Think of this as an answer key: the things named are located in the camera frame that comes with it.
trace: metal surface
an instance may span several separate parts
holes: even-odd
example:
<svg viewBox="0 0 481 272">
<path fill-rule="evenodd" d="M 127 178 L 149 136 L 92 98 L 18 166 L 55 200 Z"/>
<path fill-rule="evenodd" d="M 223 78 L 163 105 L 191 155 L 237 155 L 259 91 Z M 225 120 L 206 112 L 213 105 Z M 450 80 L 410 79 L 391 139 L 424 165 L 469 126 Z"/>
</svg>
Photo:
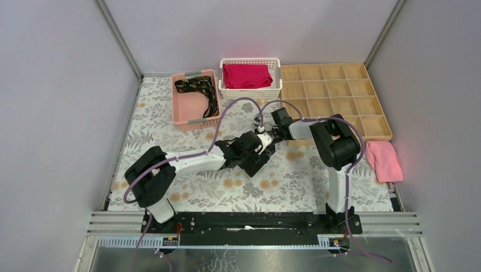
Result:
<svg viewBox="0 0 481 272">
<path fill-rule="evenodd" d="M 417 271 L 433 272 L 434 268 L 431 263 L 431 258 L 423 243 L 424 238 L 408 237 L 406 240 L 409 243 L 412 259 Z"/>
<path fill-rule="evenodd" d="M 422 237 L 414 212 L 358 212 L 363 237 Z M 95 211 L 88 233 L 93 235 L 138 235 L 144 213 L 142 211 Z M 323 235 L 342 237 L 342 235 Z"/>
<path fill-rule="evenodd" d="M 95 3 L 97 4 L 97 7 L 99 8 L 100 14 L 102 17 L 105 19 L 106 24 L 110 31 L 112 32 L 113 37 L 117 41 L 117 44 L 119 45 L 120 50 L 122 51 L 122 54 L 124 54 L 125 59 L 127 60 L 127 63 L 129 64 L 130 68 L 136 75 L 138 80 L 142 79 L 142 71 L 137 65 L 137 62 L 135 58 L 132 55 L 132 52 L 130 51 L 129 47 L 127 46 L 127 43 L 124 40 L 124 37 L 120 33 L 119 27 L 115 23 L 112 14 L 108 10 L 107 4 L 105 3 L 104 0 L 95 0 Z"/>
<path fill-rule="evenodd" d="M 107 247 L 107 248 L 135 248 L 138 243 L 139 236 L 98 236 L 99 247 Z M 332 249 L 337 250 L 339 248 L 335 246 L 329 246 L 329 238 L 328 237 L 321 237 L 318 236 L 318 244 L 317 245 L 290 245 L 290 246 L 269 246 L 269 245 L 244 245 L 244 246 L 223 246 L 223 245 L 180 245 L 180 246 L 172 246 L 172 245 L 163 245 L 162 241 L 164 238 L 175 238 L 174 234 L 165 234 L 165 235 L 155 235 L 144 237 L 142 242 L 139 245 L 139 248 L 150 248 L 150 249 Z"/>
<path fill-rule="evenodd" d="M 87 236 L 85 245 L 81 252 L 80 262 L 75 271 L 89 272 L 94 261 L 99 238 L 97 236 Z"/>
<path fill-rule="evenodd" d="M 401 210 L 405 211 L 406 208 L 404 207 L 403 197 L 401 196 L 401 192 L 399 190 L 399 185 L 397 183 L 394 183 L 394 192 L 396 193 L 396 198 L 399 201 L 399 205 L 401 206 Z"/>
<path fill-rule="evenodd" d="M 401 238 L 359 239 L 369 252 L 392 258 L 394 266 L 384 265 L 364 256 L 334 257 L 326 250 L 278 249 L 176 249 L 168 255 L 173 271 L 285 272 L 285 271 L 389 271 L 416 270 L 408 242 Z M 134 249 L 99 247 L 92 271 L 130 271 Z M 154 249 L 140 249 L 134 270 L 137 272 L 168 271 L 165 258 Z"/>
<path fill-rule="evenodd" d="M 119 146 L 117 148 L 116 159 L 113 162 L 112 169 L 110 171 L 109 178 L 111 179 L 107 184 L 106 190 L 104 191 L 103 197 L 101 198 L 100 206 L 98 207 L 99 210 L 106 210 L 107 203 L 109 201 L 110 192 L 112 190 L 114 175 L 117 173 L 117 166 L 120 162 L 120 155 L 124 152 L 125 147 L 125 139 L 128 136 L 128 131 L 130 126 L 132 125 L 132 118 L 135 113 L 135 108 L 137 107 L 138 95 L 140 94 L 140 87 L 142 85 L 142 80 L 139 79 L 137 84 L 137 89 L 134 91 L 134 95 L 132 97 L 132 102 L 129 107 L 129 112 L 127 113 L 127 119 L 125 120 L 124 129 L 122 131 L 122 137 L 120 138 Z"/>
<path fill-rule="evenodd" d="M 404 4 L 407 2 L 407 0 L 398 0 L 396 4 L 394 5 L 393 11 L 387 18 L 386 24 L 382 28 L 381 33 L 379 34 L 379 37 L 376 39 L 376 42 L 374 43 L 373 48 L 371 49 L 371 52 L 369 52 L 368 57 L 366 58 L 366 61 L 364 64 L 366 65 L 366 69 L 369 69 L 371 66 L 371 63 L 373 62 L 373 59 L 375 55 L 377 54 L 379 48 L 381 47 L 382 43 L 384 42 L 384 39 L 386 38 L 387 34 L 389 33 L 389 30 L 391 30 L 391 27 L 393 26 L 394 21 L 396 21 L 396 18 L 398 17 L 399 13 L 401 12 L 401 9 L 403 8 Z"/>
</svg>

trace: basket handle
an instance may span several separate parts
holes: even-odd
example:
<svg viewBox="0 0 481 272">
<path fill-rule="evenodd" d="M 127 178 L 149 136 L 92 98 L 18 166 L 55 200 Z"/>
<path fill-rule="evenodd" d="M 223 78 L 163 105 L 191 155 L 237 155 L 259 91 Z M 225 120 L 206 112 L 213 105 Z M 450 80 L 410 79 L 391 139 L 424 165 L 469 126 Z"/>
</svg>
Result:
<svg viewBox="0 0 481 272">
<path fill-rule="evenodd" d="M 277 78 L 279 78 L 279 81 L 282 80 L 282 70 L 280 66 L 277 68 Z"/>
<path fill-rule="evenodd" d="M 196 124 L 196 123 L 204 123 L 207 122 L 207 118 L 200 118 L 200 119 L 195 119 L 195 120 L 189 120 L 187 123 L 190 124 Z"/>
<path fill-rule="evenodd" d="M 202 71 L 185 73 L 185 77 L 200 77 L 200 76 L 202 76 Z"/>
<path fill-rule="evenodd" d="M 222 86 L 222 76 L 223 76 L 223 71 L 221 66 L 219 67 L 219 87 Z"/>
</svg>

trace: red cloth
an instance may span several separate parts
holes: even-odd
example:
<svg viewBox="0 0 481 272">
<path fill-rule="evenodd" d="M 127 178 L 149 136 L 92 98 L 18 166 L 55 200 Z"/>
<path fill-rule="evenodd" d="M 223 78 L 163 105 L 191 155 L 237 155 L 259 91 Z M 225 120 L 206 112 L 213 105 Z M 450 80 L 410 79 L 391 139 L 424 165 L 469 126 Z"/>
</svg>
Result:
<svg viewBox="0 0 481 272">
<path fill-rule="evenodd" d="M 265 64 L 224 64 L 222 68 L 228 89 L 258 89 L 269 87 L 272 83 Z"/>
</svg>

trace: folded red towel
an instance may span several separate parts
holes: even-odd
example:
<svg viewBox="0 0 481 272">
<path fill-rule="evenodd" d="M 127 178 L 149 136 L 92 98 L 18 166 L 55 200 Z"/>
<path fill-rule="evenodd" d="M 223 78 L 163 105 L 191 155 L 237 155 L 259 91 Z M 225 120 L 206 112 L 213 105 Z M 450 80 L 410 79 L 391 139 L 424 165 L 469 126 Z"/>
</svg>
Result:
<svg viewBox="0 0 481 272">
<path fill-rule="evenodd" d="M 388 141 L 366 143 L 366 159 L 376 173 L 379 182 L 403 181 L 403 171 L 398 156 Z"/>
<path fill-rule="evenodd" d="M 224 64 L 222 68 L 228 89 L 258 89 L 273 81 L 265 64 Z"/>
</svg>

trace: patterned table mat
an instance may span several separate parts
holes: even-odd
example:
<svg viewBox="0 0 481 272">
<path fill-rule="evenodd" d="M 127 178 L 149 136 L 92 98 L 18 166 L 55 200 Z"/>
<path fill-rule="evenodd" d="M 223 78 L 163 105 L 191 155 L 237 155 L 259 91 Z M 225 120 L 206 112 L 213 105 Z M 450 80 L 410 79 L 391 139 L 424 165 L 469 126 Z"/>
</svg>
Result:
<svg viewBox="0 0 481 272">
<path fill-rule="evenodd" d="M 224 109 L 230 100 L 221 100 Z M 264 112 L 280 104 L 273 103 Z M 171 79 L 144 78 L 137 108 L 119 161 L 112 188 L 109 211 L 139 211 L 136 204 L 123 202 L 128 187 L 125 171 L 150 147 L 164 151 L 206 149 L 215 128 L 179 131 L 172 123 Z M 254 128 L 257 109 L 249 101 L 237 102 L 222 121 L 218 139 L 233 139 Z M 377 182 L 374 171 L 365 159 L 352 173 L 352 199 L 357 211 L 392 211 L 393 206 L 385 184 Z M 242 169 L 202 171 L 176 178 L 167 191 L 176 211 L 325 211 L 329 196 L 328 173 L 314 146 L 276 146 L 269 162 L 250 178 Z"/>
</svg>

